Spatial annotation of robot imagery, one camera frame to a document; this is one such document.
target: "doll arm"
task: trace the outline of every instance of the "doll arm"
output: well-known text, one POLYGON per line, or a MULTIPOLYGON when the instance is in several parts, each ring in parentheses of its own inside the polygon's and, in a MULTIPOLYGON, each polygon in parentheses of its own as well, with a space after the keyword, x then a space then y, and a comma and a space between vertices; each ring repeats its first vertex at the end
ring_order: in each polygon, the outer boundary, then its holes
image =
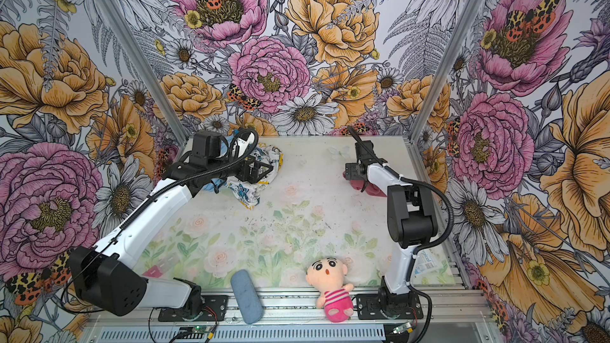
POLYGON ((326 297, 324 296, 324 293, 321 293, 320 296, 318 297, 318 300, 315 302, 315 306, 318 309, 321 309, 324 307, 325 302, 326 302, 326 297))

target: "floral tablecloth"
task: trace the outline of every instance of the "floral tablecloth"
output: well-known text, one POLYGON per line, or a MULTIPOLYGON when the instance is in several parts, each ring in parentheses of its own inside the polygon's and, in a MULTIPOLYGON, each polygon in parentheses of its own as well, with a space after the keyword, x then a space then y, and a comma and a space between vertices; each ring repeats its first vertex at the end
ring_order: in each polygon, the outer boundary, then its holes
MULTIPOLYGON (((277 178, 254 210, 229 189, 203 191, 149 244, 135 271, 179 277, 203 288, 231 287, 246 269, 256 287, 304 287, 307 267, 323 256, 342 259, 355 286, 379 286, 389 268, 392 240, 386 198, 354 190, 343 179, 355 161, 351 138, 261 138, 284 153, 277 178)), ((374 137, 376 153, 415 177, 401 137, 374 137)), ((441 247, 428 255, 416 283, 454 283, 441 247)))

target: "orange flower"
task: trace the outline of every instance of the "orange flower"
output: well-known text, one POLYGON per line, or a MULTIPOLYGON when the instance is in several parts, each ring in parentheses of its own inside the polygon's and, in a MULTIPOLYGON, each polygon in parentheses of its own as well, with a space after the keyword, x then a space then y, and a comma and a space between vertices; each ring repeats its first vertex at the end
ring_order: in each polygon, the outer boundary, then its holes
MULTIPOLYGON (((560 220, 535 195, 515 193, 507 201, 507 222, 498 227, 510 253, 503 263, 494 259, 480 266, 481 274, 501 299, 524 313, 535 304, 533 317, 537 323, 548 324, 565 308, 574 308, 576 318, 568 332, 577 332, 587 324, 585 312, 602 309, 604 298, 576 273, 582 269, 574 254, 560 249, 566 238, 560 220)), ((585 268, 593 271, 587 264, 585 268)))
POLYGON ((326 103, 338 103, 339 112, 333 114, 335 128, 354 123, 367 108, 375 104, 375 95, 381 93, 381 86, 377 82, 377 71, 364 72, 363 69, 353 69, 351 72, 341 65, 318 70, 312 81, 322 90, 332 91, 326 103))
POLYGON ((112 108, 112 116, 96 117, 87 134, 89 157, 103 162, 115 161, 122 169, 127 158, 140 159, 140 168, 151 178, 154 175, 155 152, 150 124, 136 111, 127 95, 121 104, 112 108))
POLYGON ((441 191, 447 190, 448 170, 445 150, 430 147, 423 152, 423 165, 433 186, 441 191))
MULTIPOLYGON (((419 110, 422 109, 423 100, 428 95, 431 83, 432 75, 425 76, 421 80, 414 78, 398 85, 396 89, 400 95, 394 95, 387 101, 388 115, 406 118, 411 114, 419 113, 419 110)), ((435 133, 440 133, 440 130, 445 126, 445 121, 449 118, 449 94, 449 84, 445 83, 428 119, 428 124, 435 133)))
POLYGON ((27 125, 38 111, 53 114, 76 134, 108 110, 106 79, 78 41, 60 35, 57 69, 45 82, 41 40, 47 36, 35 25, 17 31, 0 22, 0 114, 20 116, 13 127, 27 125))
POLYGON ((561 230, 575 249, 602 261, 610 241, 610 72, 564 95, 564 123, 551 123, 553 136, 567 145, 566 158, 552 176, 540 178, 548 203, 561 213, 561 230))
POLYGON ((15 324, 10 316, 0 317, 0 342, 6 343, 40 343, 42 322, 30 320, 24 316, 15 324))
POLYGON ((375 49, 379 13, 369 6, 349 20, 337 17, 355 0, 288 0, 286 16, 300 29, 299 36, 311 34, 318 44, 318 62, 356 66, 375 49))
POLYGON ((260 136, 278 136, 278 132, 275 130, 275 127, 271 125, 271 123, 261 117, 254 117, 250 113, 244 113, 243 119, 237 118, 237 128, 252 128, 255 129, 256 132, 260 136))
MULTIPOLYGON (((203 121, 227 110, 222 92, 196 75, 178 72, 164 76, 161 87, 180 119, 189 114, 203 121)), ((156 104, 153 111, 158 118, 163 118, 163 113, 156 104)))

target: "plush doll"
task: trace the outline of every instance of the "plush doll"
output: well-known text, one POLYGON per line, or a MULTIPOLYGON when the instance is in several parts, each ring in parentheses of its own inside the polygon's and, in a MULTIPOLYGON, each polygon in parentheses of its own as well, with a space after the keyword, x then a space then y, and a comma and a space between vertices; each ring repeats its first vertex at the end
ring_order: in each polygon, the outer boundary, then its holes
POLYGON ((354 314, 354 304, 349 297, 354 285, 343 285, 343 277, 346 274, 347 265, 336 258, 316 261, 307 270, 307 283, 320 292, 315 306, 318 309, 324 307, 326 317, 332 323, 346 321, 354 314))

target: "pink striped shirt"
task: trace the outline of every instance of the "pink striped shirt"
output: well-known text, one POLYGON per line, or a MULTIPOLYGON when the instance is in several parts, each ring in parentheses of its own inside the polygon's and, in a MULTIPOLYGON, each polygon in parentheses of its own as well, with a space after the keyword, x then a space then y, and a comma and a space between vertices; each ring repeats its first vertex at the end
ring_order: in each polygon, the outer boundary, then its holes
POLYGON ((341 288, 332 292, 325 291, 324 296, 326 298, 324 307, 326 307, 326 305, 330 305, 331 303, 336 302, 338 300, 349 298, 349 293, 344 288, 341 288))

